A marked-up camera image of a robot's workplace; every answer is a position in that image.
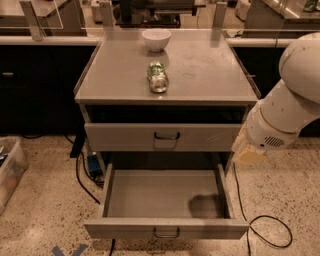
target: white container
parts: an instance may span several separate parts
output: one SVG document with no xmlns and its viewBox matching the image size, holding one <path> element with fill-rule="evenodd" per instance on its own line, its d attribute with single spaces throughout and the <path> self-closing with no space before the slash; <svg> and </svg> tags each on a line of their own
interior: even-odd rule
<svg viewBox="0 0 320 256">
<path fill-rule="evenodd" d="M 152 52 L 161 52 L 169 43 L 171 32 L 167 29 L 153 28 L 142 32 L 145 45 Z"/>
<path fill-rule="evenodd" d="M 0 168 L 0 214 L 28 167 L 20 143 L 19 137 L 0 138 L 0 147 L 4 146 L 3 152 L 8 153 L 8 157 Z"/>
<path fill-rule="evenodd" d="M 102 22 L 99 0 L 91 0 L 91 11 L 94 22 Z"/>
</svg>

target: box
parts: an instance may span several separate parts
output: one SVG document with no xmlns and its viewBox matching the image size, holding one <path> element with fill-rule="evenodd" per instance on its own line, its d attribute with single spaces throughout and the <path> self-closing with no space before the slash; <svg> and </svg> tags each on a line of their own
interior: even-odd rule
<svg viewBox="0 0 320 256">
<path fill-rule="evenodd" d="M 247 19 L 248 11 L 251 6 L 250 0 L 239 0 L 235 9 L 236 16 L 241 20 Z"/>
<path fill-rule="evenodd" d="M 3 146 L 3 152 L 8 153 L 8 157 L 0 168 L 0 214 L 28 167 L 27 159 L 20 144 L 19 137 L 0 138 L 0 147 Z"/>
<path fill-rule="evenodd" d="M 91 0 L 91 11 L 94 22 L 102 22 L 99 0 Z"/>
</svg>

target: speckled floor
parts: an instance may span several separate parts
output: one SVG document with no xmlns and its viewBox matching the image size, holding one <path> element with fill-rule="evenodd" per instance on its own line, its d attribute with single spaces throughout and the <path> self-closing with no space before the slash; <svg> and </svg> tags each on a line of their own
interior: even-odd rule
<svg viewBox="0 0 320 256">
<path fill-rule="evenodd" d="M 0 216 L 0 255 L 54 255 L 58 246 L 72 255 L 109 255 L 110 240 L 90 239 L 83 222 L 96 217 L 97 204 L 79 186 L 71 144 L 63 136 L 22 139 L 29 167 Z M 252 255 L 319 255 L 320 138 L 301 138 L 290 148 L 269 152 L 259 165 L 238 165 L 244 211 L 249 220 L 269 214 L 292 229 L 293 243 L 274 249 L 250 232 Z M 82 172 L 84 184 L 98 198 L 101 189 Z M 232 171 L 227 184 L 237 218 L 241 217 Z M 286 231 L 271 220 L 254 224 L 266 237 L 286 243 Z M 113 255 L 247 255 L 246 237 L 240 240 L 117 240 Z"/>
</svg>

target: drawer handle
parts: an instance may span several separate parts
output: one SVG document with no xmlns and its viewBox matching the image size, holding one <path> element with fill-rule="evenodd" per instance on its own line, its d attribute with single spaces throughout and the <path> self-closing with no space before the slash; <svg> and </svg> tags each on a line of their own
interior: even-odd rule
<svg viewBox="0 0 320 256">
<path fill-rule="evenodd" d="M 4 78 L 13 78 L 14 77 L 14 73 L 13 72 L 2 72 L 2 76 Z"/>
<path fill-rule="evenodd" d="M 169 238 L 169 239 L 172 239 L 172 238 L 178 238 L 180 236 L 180 228 L 177 228 L 177 234 L 175 235 L 158 235 L 157 234 L 157 230 L 156 228 L 153 229 L 153 235 L 156 237 L 156 238 Z"/>
<path fill-rule="evenodd" d="M 180 132 L 178 132 L 177 135 L 173 137 L 161 137 L 161 136 L 158 136 L 157 132 L 155 132 L 154 137 L 158 140 L 177 140 L 180 138 Z"/>
</svg>

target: drawer cabinet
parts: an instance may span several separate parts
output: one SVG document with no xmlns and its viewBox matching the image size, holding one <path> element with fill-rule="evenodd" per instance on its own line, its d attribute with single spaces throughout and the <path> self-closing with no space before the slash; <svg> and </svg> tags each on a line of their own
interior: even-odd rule
<svg viewBox="0 0 320 256">
<path fill-rule="evenodd" d="M 234 217 L 225 175 L 257 96 L 222 36 L 171 33 L 150 53 L 141 31 L 108 31 L 76 87 L 105 174 L 98 216 L 85 222 L 92 238 L 240 239 L 249 228 Z M 169 77 L 163 94 L 149 89 L 154 60 Z"/>
<path fill-rule="evenodd" d="M 112 153 L 103 204 L 85 226 L 92 238 L 240 239 L 214 153 Z"/>
</svg>

